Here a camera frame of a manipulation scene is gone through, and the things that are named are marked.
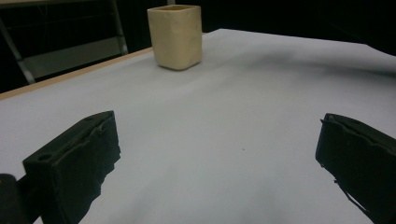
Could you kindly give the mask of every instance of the white table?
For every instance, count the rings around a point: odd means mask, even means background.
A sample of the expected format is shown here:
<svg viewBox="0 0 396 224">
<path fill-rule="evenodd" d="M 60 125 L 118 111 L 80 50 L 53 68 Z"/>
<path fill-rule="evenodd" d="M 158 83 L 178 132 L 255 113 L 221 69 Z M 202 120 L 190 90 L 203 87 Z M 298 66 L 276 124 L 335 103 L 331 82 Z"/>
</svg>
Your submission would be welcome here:
<svg viewBox="0 0 396 224">
<path fill-rule="evenodd" d="M 315 160 L 319 120 L 396 136 L 395 99 L 396 58 L 365 45 L 217 30 L 186 71 L 148 50 L 0 101 L 0 171 L 114 110 L 121 159 L 81 223 L 369 224 Z"/>
</svg>

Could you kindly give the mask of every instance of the cup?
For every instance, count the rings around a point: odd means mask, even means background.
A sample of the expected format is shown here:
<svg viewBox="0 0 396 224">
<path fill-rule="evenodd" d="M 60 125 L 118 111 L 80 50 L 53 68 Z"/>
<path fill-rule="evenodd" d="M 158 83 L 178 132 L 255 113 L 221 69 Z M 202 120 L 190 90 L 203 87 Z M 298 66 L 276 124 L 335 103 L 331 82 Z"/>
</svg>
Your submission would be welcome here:
<svg viewBox="0 0 396 224">
<path fill-rule="evenodd" d="M 149 8 L 148 26 L 154 58 L 159 66 L 184 70 L 202 60 L 201 7 Z"/>
</svg>

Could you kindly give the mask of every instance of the wooden table edge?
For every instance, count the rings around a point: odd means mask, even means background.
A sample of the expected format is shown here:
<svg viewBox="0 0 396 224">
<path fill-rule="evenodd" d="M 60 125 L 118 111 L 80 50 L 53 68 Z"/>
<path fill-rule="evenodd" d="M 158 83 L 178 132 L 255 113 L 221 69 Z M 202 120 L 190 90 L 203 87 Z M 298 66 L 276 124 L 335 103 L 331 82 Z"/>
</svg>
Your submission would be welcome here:
<svg viewBox="0 0 396 224">
<path fill-rule="evenodd" d="M 40 81 L 40 82 L 31 84 L 31 85 L 28 85 L 28 86 L 24 86 L 24 87 L 21 87 L 21 88 L 12 90 L 12 91 L 6 91 L 6 92 L 3 92 L 3 93 L 0 94 L 0 101 L 4 100 L 4 99 L 7 99 L 7 98 L 10 98 L 10 97 L 13 97 L 13 96 L 16 96 L 16 95 L 20 95 L 20 94 L 29 92 L 29 91 L 37 90 L 37 89 L 52 85 L 54 83 L 58 83 L 58 82 L 67 80 L 67 79 L 72 78 L 72 77 L 78 77 L 78 76 L 84 75 L 85 73 L 88 73 L 88 72 L 91 72 L 91 71 L 94 71 L 94 70 L 109 66 L 109 65 L 111 65 L 113 63 L 119 63 L 119 62 L 122 62 L 124 60 L 130 59 L 130 58 L 133 58 L 133 57 L 136 57 L 136 56 L 139 56 L 139 55 L 151 52 L 151 51 L 152 51 L 152 48 L 141 49 L 141 50 L 139 50 L 137 52 L 133 52 L 133 53 L 130 53 L 130 54 L 127 54 L 127 55 L 124 55 L 124 56 L 120 56 L 120 57 L 115 58 L 115 59 L 111 59 L 111 60 L 108 60 L 108 61 L 105 61 L 105 62 L 102 62 L 102 63 L 97 63 L 97 64 L 92 65 L 92 66 L 88 66 L 88 67 L 85 67 L 85 68 L 82 68 L 82 69 L 78 69 L 76 71 L 73 71 L 73 72 L 70 72 L 70 73 L 66 73 L 64 75 L 60 75 L 58 77 L 53 77 L 53 78 L 50 78 L 50 79 L 47 79 L 47 80 L 44 80 L 44 81 Z"/>
</svg>

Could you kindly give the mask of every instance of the beige cup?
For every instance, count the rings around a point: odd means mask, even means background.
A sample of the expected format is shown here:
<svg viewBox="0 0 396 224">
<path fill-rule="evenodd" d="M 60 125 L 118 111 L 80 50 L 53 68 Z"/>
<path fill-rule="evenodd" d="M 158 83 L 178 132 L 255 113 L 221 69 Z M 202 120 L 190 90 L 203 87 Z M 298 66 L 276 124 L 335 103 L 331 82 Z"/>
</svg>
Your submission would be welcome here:
<svg viewBox="0 0 396 224">
<path fill-rule="evenodd" d="M 183 70 L 202 60 L 201 7 L 150 8 L 148 25 L 158 65 Z"/>
</svg>

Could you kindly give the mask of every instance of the dark background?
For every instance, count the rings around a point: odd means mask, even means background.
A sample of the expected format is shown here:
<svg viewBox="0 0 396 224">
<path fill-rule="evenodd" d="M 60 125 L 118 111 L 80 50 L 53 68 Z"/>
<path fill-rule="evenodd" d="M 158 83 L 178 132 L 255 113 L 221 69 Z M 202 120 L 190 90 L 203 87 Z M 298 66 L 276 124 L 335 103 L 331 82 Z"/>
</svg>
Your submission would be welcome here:
<svg viewBox="0 0 396 224">
<path fill-rule="evenodd" d="M 227 28 L 360 42 L 358 38 L 341 32 L 323 20 L 318 14 L 318 1 L 236 4 L 209 0 L 177 0 L 177 4 L 201 6 L 203 31 L 206 33 Z M 129 52 L 150 46 L 147 9 L 164 5 L 166 0 L 118 1 Z M 0 17 L 22 57 L 69 48 L 116 35 L 110 3 L 107 1 L 3 8 L 0 9 Z M 27 85 L 2 35 L 0 35 L 0 59 L 0 92 Z"/>
</svg>

